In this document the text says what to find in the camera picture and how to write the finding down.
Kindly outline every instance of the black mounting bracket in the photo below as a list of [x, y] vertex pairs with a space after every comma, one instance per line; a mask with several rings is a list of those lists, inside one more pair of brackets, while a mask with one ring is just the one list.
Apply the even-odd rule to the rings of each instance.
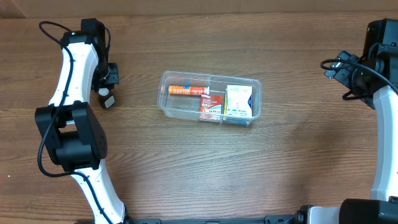
[[[109, 73], [99, 80], [98, 88], [107, 88], [112, 90], [115, 85], [119, 84], [118, 65], [116, 63], [108, 63], [108, 70]], [[91, 84], [91, 90], [95, 90], [94, 83]]]
[[[54, 105], [37, 108], [36, 125], [42, 137], [51, 123], [56, 110]], [[92, 167], [98, 169], [100, 160], [106, 157], [108, 146], [103, 128], [87, 102], [75, 101], [62, 106], [57, 122], [50, 126], [45, 147], [51, 161], [61, 165], [65, 172]], [[61, 133], [67, 122], [73, 121], [76, 131]]]
[[[355, 54], [351, 54], [344, 50], [338, 54], [336, 59], [343, 59], [343, 60], [349, 60], [352, 62], [356, 62], [359, 59], [359, 57]], [[354, 85], [353, 85], [354, 76], [353, 75], [355, 74], [355, 71], [356, 71], [355, 66], [350, 66], [348, 64], [340, 63], [340, 62], [333, 62], [330, 65], [330, 67], [347, 67], [347, 68], [344, 68], [344, 69], [341, 69], [338, 71], [327, 70], [327, 71], [325, 71], [325, 76], [328, 77], [329, 79], [334, 78], [335, 80], [340, 82], [343, 86], [345, 86], [349, 90], [351, 90], [352, 94], [354, 96], [358, 97], [360, 100], [362, 100], [364, 103], [366, 103], [372, 109], [374, 109], [373, 98], [370, 98], [370, 97], [361, 98], [360, 97], [361, 95], [357, 91], [354, 90]]]

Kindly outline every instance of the orange marker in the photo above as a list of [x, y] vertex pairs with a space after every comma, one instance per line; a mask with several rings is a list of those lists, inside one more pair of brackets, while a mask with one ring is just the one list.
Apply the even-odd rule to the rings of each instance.
[[169, 86], [170, 94], [180, 95], [203, 95], [209, 94], [209, 87], [198, 86]]

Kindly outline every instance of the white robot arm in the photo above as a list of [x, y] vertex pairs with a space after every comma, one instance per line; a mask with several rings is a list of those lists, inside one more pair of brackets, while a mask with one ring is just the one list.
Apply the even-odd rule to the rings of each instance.
[[398, 197], [398, 95], [385, 86], [373, 94], [377, 113], [377, 167], [371, 199]]
[[[114, 103], [109, 89], [118, 83], [117, 67], [108, 63], [103, 24], [96, 19], [86, 19], [82, 20], [81, 29], [64, 34], [63, 65], [57, 89], [48, 107], [37, 108], [35, 119], [42, 136], [46, 136], [49, 127], [51, 138], [44, 137], [44, 141], [50, 158], [78, 182], [94, 213], [94, 223], [125, 224], [128, 223], [126, 208], [116, 195], [106, 170], [106, 136], [89, 106], [92, 88], [100, 94], [104, 108]], [[64, 96], [69, 78], [67, 96]], [[60, 112], [54, 113], [54, 108], [60, 108]], [[58, 116], [57, 124], [52, 123], [52, 116]], [[76, 125], [77, 131], [61, 133], [57, 130], [71, 124]]]

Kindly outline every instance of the wood grain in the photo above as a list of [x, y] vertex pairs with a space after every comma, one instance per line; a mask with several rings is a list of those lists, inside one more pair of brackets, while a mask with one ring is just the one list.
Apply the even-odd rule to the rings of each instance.
[[0, 0], [0, 18], [25, 18], [12, 0]]
[[[368, 22], [396, 12], [100, 17], [112, 33], [116, 106], [91, 106], [108, 138], [107, 167], [134, 218], [233, 218], [293, 213], [369, 198], [376, 113], [323, 76], [321, 60], [361, 54]], [[49, 19], [78, 29], [79, 18]], [[0, 223], [92, 219], [77, 184], [36, 164], [34, 111], [62, 65], [38, 19], [0, 20]], [[61, 37], [62, 30], [47, 28]], [[255, 78], [261, 117], [250, 127], [167, 118], [156, 107], [165, 70]], [[44, 155], [44, 166], [59, 172]]]
[[2, 1], [28, 18], [398, 10], [396, 0], [0, 0], [0, 9]]

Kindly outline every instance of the wire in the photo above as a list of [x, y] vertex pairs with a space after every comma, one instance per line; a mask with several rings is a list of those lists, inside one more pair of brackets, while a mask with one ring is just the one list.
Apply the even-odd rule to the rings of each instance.
[[324, 60], [323, 62], [321, 62], [320, 66], [321, 66], [322, 69], [334, 70], [335, 71], [334, 68], [330, 68], [330, 67], [326, 67], [325, 66], [326, 63], [333, 63], [333, 62], [347, 63], [347, 64], [350, 64], [350, 65], [354, 65], [355, 67], [363, 68], [363, 69], [371, 72], [373, 75], [377, 76], [381, 80], [383, 80], [387, 85], [389, 85], [392, 88], [392, 90], [394, 90], [395, 93], [398, 94], [398, 88], [394, 84], [392, 84], [386, 77], [382, 76], [377, 71], [375, 71], [375, 70], [373, 70], [373, 69], [371, 69], [371, 68], [369, 68], [369, 67], [367, 67], [365, 65], [362, 65], [360, 63], [352, 62], [352, 61], [349, 61], [349, 60], [342, 60], [342, 59], [328, 59], [328, 60]]
[[[362, 60], [364, 59], [364, 58], [366, 58], [366, 56], [365, 55], [362, 55], [359, 59], [357, 59], [356, 61], [355, 61], [355, 63], [361, 63], [362, 62]], [[341, 69], [345, 69], [345, 68], [350, 68], [352, 65], [346, 65], [346, 66], [342, 66], [342, 67], [326, 67], [326, 68], [328, 68], [328, 69], [325, 69], [325, 68], [323, 68], [323, 69], [325, 69], [325, 70], [329, 70], [329, 71], [340, 71]]]
[[373, 57], [372, 57], [373, 50], [374, 50], [374, 48], [375, 48], [376, 46], [378, 46], [378, 45], [381, 45], [381, 44], [380, 44], [380, 43], [374, 43], [374, 44], [372, 44], [372, 46], [369, 48], [368, 59], [372, 59], [372, 58], [373, 58]]
[[109, 62], [109, 50], [111, 49], [111, 32], [107, 27], [105, 27], [106, 31], [108, 32], [108, 46], [106, 47], [106, 61]]
[[93, 188], [92, 184], [90, 183], [90, 180], [88, 180], [89, 176], [86, 176], [86, 175], [84, 175], [84, 174], [82, 174], [82, 173], [79, 173], [79, 172], [72, 172], [71, 174], [73, 174], [73, 175], [79, 175], [80, 177], [83, 178], [83, 180], [84, 180], [85, 182], [87, 182], [88, 188], [90, 189], [91, 194], [93, 195], [93, 199], [94, 199], [95, 204], [97, 205], [97, 208], [98, 208], [98, 210], [99, 210], [99, 213], [100, 213], [101, 215], [104, 216], [104, 218], [106, 219], [106, 221], [107, 221], [109, 224], [112, 224], [112, 221], [111, 221], [111, 220], [109, 219], [109, 217], [105, 214], [104, 209], [101, 207], [100, 202], [98, 201], [97, 195], [96, 195], [95, 192], [94, 192], [94, 188]]
[[355, 95], [354, 96], [350, 96], [351, 94], [353, 94], [352, 90], [344, 93], [344, 95], [342, 96], [342, 99], [343, 100], [359, 100], [359, 99], [362, 99], [362, 98], [366, 97], [366, 96], [355, 96]]
[[[67, 31], [69, 31], [69, 32], [71, 32], [71, 30], [68, 29], [68, 28], [66, 28], [66, 27], [64, 27], [63, 25], [60, 25], [60, 24], [57, 24], [57, 23], [54, 23], [54, 22], [42, 21], [42, 22], [39, 23], [39, 28], [40, 28], [40, 30], [41, 30], [47, 37], [50, 37], [52, 40], [54, 40], [56, 43], [58, 43], [58, 44], [62, 47], [62, 44], [61, 44], [61, 42], [60, 42], [59, 40], [57, 40], [55, 37], [51, 36], [48, 32], [46, 32], [46, 31], [43, 29], [43, 24], [50, 24], [50, 25], [54, 25], [54, 26], [57, 26], [57, 27], [61, 27], [61, 28], [65, 29], [65, 30], [67, 30]], [[63, 90], [63, 94], [62, 94], [62, 98], [61, 98], [60, 104], [59, 104], [59, 106], [57, 107], [57, 109], [55, 110], [55, 112], [54, 112], [54, 114], [53, 114], [53, 116], [52, 116], [52, 118], [51, 118], [50, 124], [49, 124], [49, 126], [47, 127], [47, 129], [46, 129], [45, 132], [44, 132], [44, 135], [43, 135], [43, 138], [42, 138], [42, 142], [40, 143], [40, 146], [39, 146], [39, 152], [38, 152], [38, 154], [37, 154], [37, 165], [39, 166], [40, 171], [41, 171], [44, 175], [46, 175], [47, 177], [63, 177], [63, 176], [66, 176], [66, 175], [70, 175], [70, 174], [71, 174], [70, 172], [64, 172], [64, 173], [60, 173], [60, 174], [51, 174], [51, 173], [47, 172], [47, 171], [43, 168], [43, 164], [42, 164], [42, 154], [43, 154], [43, 149], [44, 149], [45, 140], [47, 139], [47, 136], [49, 135], [49, 131], [50, 131], [51, 126], [54, 124], [56, 118], [58, 118], [58, 114], [60, 113], [61, 106], [63, 105], [63, 103], [65, 102], [65, 99], [66, 99], [67, 96], [68, 96], [69, 84], [70, 84], [70, 80], [72, 79], [73, 61], [74, 61], [74, 60], [73, 60], [73, 56], [72, 56], [72, 53], [70, 52], [70, 50], [68, 49], [68, 47], [64, 47], [64, 49], [68, 52], [68, 55], [69, 55], [69, 58], [70, 58], [70, 68], [69, 68], [68, 79], [67, 79], [67, 82], [66, 82], [66, 84], [65, 84], [65, 89]]]
[[47, 136], [49, 135], [49, 131], [50, 131], [51, 126], [54, 124], [56, 118], [58, 117], [58, 114], [60, 113], [61, 106], [63, 105], [63, 103], [65, 102], [65, 99], [66, 99], [67, 96], [68, 96], [68, 89], [69, 89], [70, 80], [72, 79], [73, 62], [74, 62], [72, 53], [70, 52], [70, 50], [68, 49], [68, 47], [62, 46], [62, 43], [61, 43], [59, 40], [57, 40], [55, 37], [51, 36], [48, 32], [46, 32], [46, 31], [43, 29], [43, 27], [42, 27], [43, 24], [50, 24], [50, 25], [54, 25], [54, 26], [57, 26], [57, 27], [61, 27], [61, 28], [65, 29], [65, 30], [67, 30], [67, 31], [69, 31], [69, 32], [71, 32], [71, 30], [68, 29], [68, 28], [66, 28], [66, 27], [64, 27], [63, 25], [57, 24], [57, 23], [55, 23], [55, 22], [42, 21], [42, 22], [39, 23], [39, 28], [40, 28], [40, 30], [41, 30], [47, 37], [50, 37], [52, 40], [54, 40], [57, 44], [59, 44], [62, 48], [64, 48], [64, 49], [68, 52], [68, 55], [69, 55], [69, 58], [70, 58], [70, 69], [69, 69], [68, 79], [67, 79], [67, 82], [66, 82], [66, 84], [65, 84], [65, 89], [63, 90], [63, 94], [62, 94], [62, 98], [61, 98], [60, 104], [59, 104], [59, 106], [57, 107], [57, 109], [55, 110], [55, 112], [54, 112], [54, 114], [53, 114], [53, 116], [52, 116], [52, 118], [51, 118], [50, 124], [49, 124], [49, 126], [47, 127], [47, 129], [45, 130], [45, 133], [44, 133], [44, 135], [43, 135], [42, 142], [40, 143], [39, 152], [37, 153], [37, 165], [38, 165], [40, 171], [41, 171], [44, 175], [46, 175], [47, 177], [63, 177], [63, 176], [67, 176], [67, 175], [79, 175], [80, 177], [82, 177], [83, 180], [87, 183], [88, 188], [90, 188], [91, 194], [92, 194], [92, 196], [93, 196], [93, 198], [94, 198], [94, 201], [95, 201], [95, 204], [96, 204], [96, 206], [97, 206], [97, 208], [98, 208], [98, 210], [99, 210], [99, 213], [102, 214], [102, 215], [104, 216], [105, 220], [106, 220], [109, 224], [112, 224], [112, 221], [111, 221], [111, 220], [109, 219], [109, 217], [105, 214], [103, 208], [102, 208], [101, 205], [100, 205], [100, 202], [98, 201], [98, 198], [97, 198], [97, 196], [96, 196], [96, 194], [95, 194], [94, 188], [93, 188], [92, 184], [90, 183], [90, 180], [88, 179], [89, 177], [87, 177], [86, 175], [84, 175], [84, 174], [82, 174], [82, 173], [75, 172], [75, 171], [64, 172], [64, 173], [60, 173], [60, 174], [51, 174], [51, 173], [47, 172], [47, 171], [43, 168], [43, 164], [42, 164], [42, 154], [43, 154], [43, 149], [44, 149], [45, 140], [47, 139]]

